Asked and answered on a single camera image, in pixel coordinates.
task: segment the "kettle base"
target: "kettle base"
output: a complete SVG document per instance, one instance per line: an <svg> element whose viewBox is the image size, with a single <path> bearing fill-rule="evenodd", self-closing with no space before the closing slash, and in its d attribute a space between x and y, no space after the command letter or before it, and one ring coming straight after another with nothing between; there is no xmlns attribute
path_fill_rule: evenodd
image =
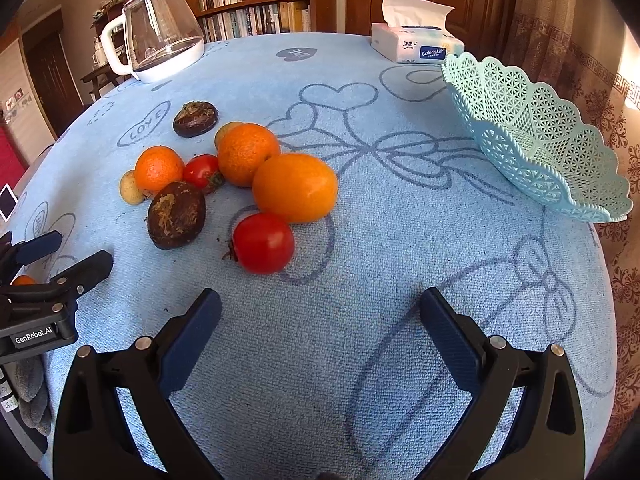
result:
<svg viewBox="0 0 640 480"><path fill-rule="evenodd" d="M155 83L194 64L202 57L202 54L204 54L204 40L200 40L191 48L156 66L147 68L146 70L140 70L139 72L133 72L133 76L145 84Z"/></svg>

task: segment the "glass kettle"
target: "glass kettle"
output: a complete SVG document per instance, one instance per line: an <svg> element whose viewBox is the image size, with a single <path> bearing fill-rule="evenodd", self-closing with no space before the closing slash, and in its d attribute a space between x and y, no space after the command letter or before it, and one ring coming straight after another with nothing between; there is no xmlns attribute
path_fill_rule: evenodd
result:
<svg viewBox="0 0 640 480"><path fill-rule="evenodd" d="M127 64L120 62L111 38L119 26L124 27ZM128 0L100 40L111 69L143 83L169 77L204 53L202 31L185 0Z"/></svg>

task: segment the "red tomato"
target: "red tomato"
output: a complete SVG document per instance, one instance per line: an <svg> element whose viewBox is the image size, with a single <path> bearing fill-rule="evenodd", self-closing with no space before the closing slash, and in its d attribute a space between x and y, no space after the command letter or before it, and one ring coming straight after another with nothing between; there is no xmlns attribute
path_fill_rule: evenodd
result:
<svg viewBox="0 0 640 480"><path fill-rule="evenodd" d="M232 236L232 254L254 274L279 272L293 256L295 240L291 227L271 213L258 213L242 220Z"/></svg>
<svg viewBox="0 0 640 480"><path fill-rule="evenodd" d="M204 194L213 193L225 183L215 155L194 156L184 167L182 178L200 188Z"/></svg>

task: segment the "red cloth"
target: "red cloth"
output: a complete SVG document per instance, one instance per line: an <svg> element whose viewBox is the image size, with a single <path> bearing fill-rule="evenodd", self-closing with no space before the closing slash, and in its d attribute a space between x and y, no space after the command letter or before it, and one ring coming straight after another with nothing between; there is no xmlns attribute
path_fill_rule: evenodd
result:
<svg viewBox="0 0 640 480"><path fill-rule="evenodd" d="M7 182L13 189L24 174L24 168L9 142L8 134L6 126L0 122L0 190Z"/></svg>

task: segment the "tissue box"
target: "tissue box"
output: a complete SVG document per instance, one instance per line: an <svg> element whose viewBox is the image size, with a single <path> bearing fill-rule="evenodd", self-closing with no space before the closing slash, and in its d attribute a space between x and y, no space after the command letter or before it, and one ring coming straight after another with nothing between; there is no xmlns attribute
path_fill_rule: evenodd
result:
<svg viewBox="0 0 640 480"><path fill-rule="evenodd" d="M371 46L396 63L441 64L447 54L462 54L465 44L439 28L371 24Z"/></svg>

